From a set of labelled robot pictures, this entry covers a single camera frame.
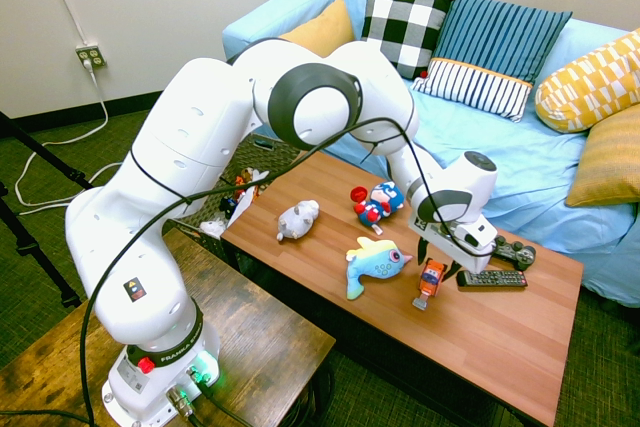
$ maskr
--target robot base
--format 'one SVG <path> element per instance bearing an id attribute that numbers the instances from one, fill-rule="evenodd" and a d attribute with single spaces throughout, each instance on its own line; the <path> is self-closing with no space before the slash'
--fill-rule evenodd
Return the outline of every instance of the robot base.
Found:
<path id="1" fill-rule="evenodd" d="M 102 386 L 105 409 L 121 427 L 163 427 L 178 414 L 166 392 L 178 386 L 190 401 L 195 400 L 201 392 L 187 371 L 195 367 L 202 375 L 210 377 L 207 385 L 212 385 L 220 377 L 219 351 L 218 334 L 206 322 L 200 338 L 187 355 L 170 365 L 155 368 L 147 375 L 127 360 L 126 348 L 123 349 L 109 372 L 109 380 Z"/>

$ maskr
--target wooden side table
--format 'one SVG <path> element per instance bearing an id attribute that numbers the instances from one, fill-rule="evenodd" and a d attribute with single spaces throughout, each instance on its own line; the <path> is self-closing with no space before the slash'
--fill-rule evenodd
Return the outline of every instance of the wooden side table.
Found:
<path id="1" fill-rule="evenodd" d="M 390 239 L 409 254 L 415 254 L 417 249 L 419 237 L 408 228 L 409 208 L 384 219 L 380 237 L 364 227 L 353 212 L 351 189 L 358 185 L 371 189 L 381 181 L 345 162 L 315 153 L 277 178 L 222 238 L 490 394 L 522 418 L 552 426 L 580 292 L 582 264 L 499 230 L 509 242 L 519 240 L 537 251 L 535 263 L 525 273 L 529 286 L 522 292 L 460 292 L 455 279 L 450 279 L 429 301 L 428 309 L 421 311 L 412 301 L 419 295 L 422 269 L 412 260 L 390 279 L 362 277 L 364 293 L 348 300 L 345 254 L 359 247 L 358 237 Z M 309 233 L 297 241 L 278 242 L 280 214 L 301 200 L 311 199 L 320 204 L 320 215 Z M 428 255 L 451 263 L 433 244 L 429 245 Z M 491 260 L 489 268 L 513 269 L 499 260 Z M 326 324 L 323 327 L 339 343 L 349 341 L 349 333 L 340 335 L 330 322 Z M 369 350 L 368 356 L 377 355 L 376 349 Z M 404 368 L 407 372 L 402 377 L 415 372 L 415 366 Z"/>
<path id="2" fill-rule="evenodd" d="M 221 376 L 214 384 L 219 402 L 255 427 L 278 425 L 334 339 L 179 231 L 169 232 L 165 241 L 182 267 L 189 293 L 220 334 Z M 86 417 L 79 365 L 85 305 L 0 372 L 0 410 L 58 409 Z M 93 318 L 87 337 L 88 380 L 100 427 L 116 425 L 102 405 L 100 389 L 121 348 Z M 203 396 L 194 406 L 205 425 L 238 425 Z M 53 416 L 0 416 L 0 426 L 72 422 Z M 169 425 L 188 423 L 174 418 Z"/>

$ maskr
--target couch cushion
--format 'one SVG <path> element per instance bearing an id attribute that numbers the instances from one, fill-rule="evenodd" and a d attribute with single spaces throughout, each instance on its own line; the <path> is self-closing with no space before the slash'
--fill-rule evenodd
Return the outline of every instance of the couch cushion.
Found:
<path id="1" fill-rule="evenodd" d="M 546 127 L 533 109 L 533 98 L 520 123 L 417 92 L 413 98 L 420 116 L 415 141 L 440 165 L 448 166 L 472 150 L 498 167 L 491 200 L 483 210 L 496 227 L 574 254 L 611 252 L 633 224 L 631 204 L 565 204 L 587 136 Z"/>
<path id="2" fill-rule="evenodd" d="M 640 29 L 604 44 L 547 77 L 535 96 L 540 119 L 580 132 L 640 101 Z"/>
<path id="3" fill-rule="evenodd" d="M 301 45 L 326 57 L 341 45 L 355 40 L 344 0 L 335 0 L 316 18 L 296 27 L 280 38 Z"/>
<path id="4" fill-rule="evenodd" d="M 367 0 L 362 40 L 373 43 L 398 73 L 427 69 L 451 0 Z"/>
<path id="5" fill-rule="evenodd" d="M 496 0 L 456 0 L 429 75 L 413 87 L 518 122 L 571 15 Z"/>
<path id="6" fill-rule="evenodd" d="M 567 197 L 569 206 L 640 201 L 640 105 L 594 125 Z"/>

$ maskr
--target black and white checkered pillow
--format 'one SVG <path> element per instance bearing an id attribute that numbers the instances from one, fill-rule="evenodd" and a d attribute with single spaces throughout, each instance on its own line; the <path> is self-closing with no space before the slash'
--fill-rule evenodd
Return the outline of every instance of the black and white checkered pillow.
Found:
<path id="1" fill-rule="evenodd" d="M 452 0 L 367 0 L 362 40 L 407 79 L 426 71 Z"/>

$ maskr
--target tv remote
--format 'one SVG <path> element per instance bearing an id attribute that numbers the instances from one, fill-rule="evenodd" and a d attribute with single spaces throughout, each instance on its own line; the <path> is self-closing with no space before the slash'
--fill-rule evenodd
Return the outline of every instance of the tv remote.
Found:
<path id="1" fill-rule="evenodd" d="M 459 290 L 467 292 L 523 290 L 528 285 L 524 272 L 518 270 L 485 270 L 479 274 L 461 270 L 456 275 L 456 282 Z"/>

